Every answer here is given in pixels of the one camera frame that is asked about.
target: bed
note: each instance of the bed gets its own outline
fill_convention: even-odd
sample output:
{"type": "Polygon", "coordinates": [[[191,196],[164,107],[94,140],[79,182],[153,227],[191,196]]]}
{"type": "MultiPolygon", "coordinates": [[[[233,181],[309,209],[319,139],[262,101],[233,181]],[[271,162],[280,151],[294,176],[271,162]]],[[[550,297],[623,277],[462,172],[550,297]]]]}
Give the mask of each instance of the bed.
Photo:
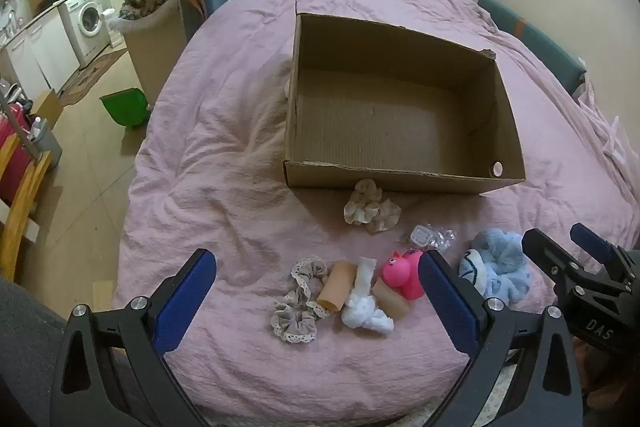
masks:
{"type": "MultiPolygon", "coordinates": [[[[318,322],[309,344],[270,328],[273,301],[303,257],[327,263],[382,261],[417,223],[453,229],[445,257],[457,265],[486,227],[539,227],[588,267],[569,240],[581,221],[631,247],[638,202],[580,107],[515,37],[471,0],[229,0],[200,28],[156,102],[136,158],[122,236],[116,306],[149,295],[196,248],[218,260],[218,277],[180,347],[166,357],[204,410],[253,419],[390,418],[446,393],[466,363],[426,298],[388,337],[318,322]],[[284,86],[295,8],[402,25],[474,49],[491,48],[513,107],[527,182],[479,196],[390,194],[394,229],[348,227],[349,193],[291,189],[284,182],[284,86]]],[[[534,283],[518,309],[553,300],[534,283]]]]}

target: cardboard box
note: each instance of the cardboard box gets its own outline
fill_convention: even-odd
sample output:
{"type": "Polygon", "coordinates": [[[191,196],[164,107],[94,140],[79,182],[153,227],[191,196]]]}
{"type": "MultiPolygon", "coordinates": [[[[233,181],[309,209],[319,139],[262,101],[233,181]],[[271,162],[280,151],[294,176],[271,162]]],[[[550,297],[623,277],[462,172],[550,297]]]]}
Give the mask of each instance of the cardboard box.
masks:
{"type": "Polygon", "coordinates": [[[298,14],[284,172],[290,187],[353,189],[371,178],[401,192],[479,194],[524,181],[494,52],[298,14]]]}
{"type": "Polygon", "coordinates": [[[38,99],[33,102],[31,114],[46,118],[49,121],[49,126],[53,128],[62,114],[62,109],[62,104],[56,92],[53,89],[49,89],[43,92],[38,99]]]}

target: person's hand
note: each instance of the person's hand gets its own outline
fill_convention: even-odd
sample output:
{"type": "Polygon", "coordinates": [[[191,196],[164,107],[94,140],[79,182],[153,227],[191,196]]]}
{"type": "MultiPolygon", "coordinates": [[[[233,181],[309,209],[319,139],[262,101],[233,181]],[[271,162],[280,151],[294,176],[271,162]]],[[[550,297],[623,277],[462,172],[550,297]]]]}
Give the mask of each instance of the person's hand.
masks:
{"type": "Polygon", "coordinates": [[[587,405],[595,410],[610,409],[626,389],[633,360],[613,359],[580,339],[574,339],[574,349],[587,405]]]}

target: toilet paper roll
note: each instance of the toilet paper roll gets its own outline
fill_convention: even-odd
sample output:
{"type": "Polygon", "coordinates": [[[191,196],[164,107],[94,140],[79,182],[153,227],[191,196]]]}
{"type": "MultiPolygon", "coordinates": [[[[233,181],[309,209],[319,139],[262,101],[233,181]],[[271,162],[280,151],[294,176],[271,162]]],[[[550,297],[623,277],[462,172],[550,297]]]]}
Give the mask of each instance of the toilet paper roll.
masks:
{"type": "Polygon", "coordinates": [[[356,280],[357,272],[356,265],[336,261],[316,302],[332,312],[339,312],[356,280]]]}
{"type": "Polygon", "coordinates": [[[395,321],[411,311],[411,303],[398,292],[389,288],[380,277],[373,285],[371,293],[378,301],[378,307],[395,321]]]}

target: metal screw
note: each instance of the metal screw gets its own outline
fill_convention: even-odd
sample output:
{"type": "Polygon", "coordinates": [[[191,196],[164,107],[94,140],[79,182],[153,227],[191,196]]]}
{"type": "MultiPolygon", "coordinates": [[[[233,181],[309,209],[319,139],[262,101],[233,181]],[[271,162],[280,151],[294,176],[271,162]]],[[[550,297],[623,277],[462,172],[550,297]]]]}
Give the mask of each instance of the metal screw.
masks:
{"type": "Polygon", "coordinates": [[[494,312],[499,312],[501,309],[504,308],[504,302],[502,302],[500,299],[497,299],[495,297],[491,297],[490,299],[487,299],[486,305],[489,307],[490,310],[493,310],[494,312]]]}
{"type": "Polygon", "coordinates": [[[131,307],[135,310],[141,310],[146,306],[146,297],[136,297],[131,301],[131,307]]]}
{"type": "Polygon", "coordinates": [[[84,304],[78,304],[73,310],[73,314],[76,317],[82,317],[86,313],[86,306],[84,304]]]}
{"type": "Polygon", "coordinates": [[[549,308],[546,309],[546,312],[555,319],[559,319],[560,317],[562,317],[560,308],[556,308],[555,306],[549,306],[549,308]]]}

